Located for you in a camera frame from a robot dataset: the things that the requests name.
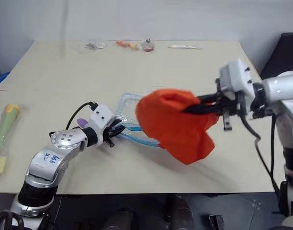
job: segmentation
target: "white stick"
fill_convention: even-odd
[[[202,49],[202,48],[196,47],[196,46],[182,46],[182,45],[168,46],[168,48],[171,48],[171,49]]]

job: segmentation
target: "orange object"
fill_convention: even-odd
[[[117,41],[116,44],[118,46],[122,46],[122,47],[130,47],[132,49],[136,49],[136,50],[139,50],[140,47],[136,44],[131,44],[131,43],[128,43],[128,42],[122,42],[122,41]]]
[[[160,146],[179,161],[191,164],[204,159],[214,149],[206,131],[218,121],[216,114],[182,112],[199,103],[191,92],[157,90],[139,101],[136,116],[148,137],[158,140]]]

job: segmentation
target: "black wire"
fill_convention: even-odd
[[[240,119],[241,119],[243,125],[247,128],[247,130],[248,130],[253,136],[256,137],[256,139],[255,139],[255,141],[254,141],[255,149],[256,149],[257,154],[258,154],[258,156],[259,156],[259,158],[260,158],[260,160],[261,160],[263,166],[265,167],[265,169],[266,169],[266,171],[267,171],[269,177],[271,178],[271,182],[272,182],[272,186],[273,186],[274,192],[275,192],[276,196],[278,197],[278,196],[279,196],[279,188],[278,188],[278,186],[277,186],[277,184],[276,184],[276,182],[275,182],[275,180],[274,180],[274,178],[273,178],[273,175],[272,175],[271,172],[269,171],[269,169],[268,169],[268,167],[267,167],[267,165],[266,165],[266,162],[265,162],[264,158],[262,157],[262,155],[261,155],[261,153],[260,153],[260,150],[259,150],[258,142],[261,140],[261,137],[260,137],[260,135],[259,135],[258,133],[256,133],[256,132],[252,129],[252,127],[248,124],[245,115],[241,115],[241,116],[240,116]]]
[[[49,222],[53,227],[55,227],[57,230],[60,230],[59,226],[56,223]]]
[[[271,122],[271,168],[270,173],[273,177],[274,173],[274,133],[275,133],[275,122],[276,122],[276,116],[272,116],[272,122]]]
[[[12,218],[15,218],[18,222],[18,230],[24,230],[24,221],[22,217],[16,213],[4,210],[0,212],[0,229],[4,224],[4,230],[11,230]]]
[[[74,114],[72,115],[72,117],[70,118],[70,120],[68,121],[68,124],[67,124],[67,126],[66,126],[66,130],[67,129],[69,129],[69,127],[70,127],[70,124],[71,124],[71,122],[72,122],[72,120],[74,119],[74,117],[76,116],[76,114],[78,114],[78,112],[82,109],[82,108],[84,108],[85,106],[87,106],[87,105],[92,105],[93,104],[93,102],[86,102],[86,103],[84,103],[84,104],[82,104],[75,112],[74,112]]]

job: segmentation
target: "table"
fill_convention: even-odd
[[[116,111],[124,92],[145,94],[174,87],[196,95],[215,91],[221,66],[240,57],[253,70],[238,42],[156,42],[151,53],[114,46],[93,54],[76,49],[79,42],[35,42],[9,77],[0,84],[0,115],[7,103],[23,107],[9,146],[9,164],[0,178],[0,192],[19,192],[28,164],[45,146],[48,133],[62,130],[84,102],[95,100]],[[168,49],[169,45],[203,46],[203,50]],[[78,117],[88,118],[88,108]],[[254,149],[253,136],[237,117],[232,132],[222,119],[209,130],[216,147],[204,160],[184,165],[159,148],[115,138],[116,146],[90,147],[76,157],[59,194],[238,193],[272,191],[270,179]],[[251,122],[262,136],[260,150],[270,163],[270,119]],[[283,155],[275,141],[275,178],[284,179]]]

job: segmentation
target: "transparent plastic bag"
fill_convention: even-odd
[[[149,138],[139,126],[135,110],[141,95],[125,93],[122,95],[116,116],[122,122],[118,123],[115,127],[120,125],[126,129],[119,135],[119,137],[138,142],[143,145],[158,147],[159,142],[155,139]]]
[[[106,47],[105,41],[100,38],[97,38],[93,40],[82,41],[79,44],[78,51],[81,54],[90,54],[97,51],[98,49],[104,49],[105,47]]]

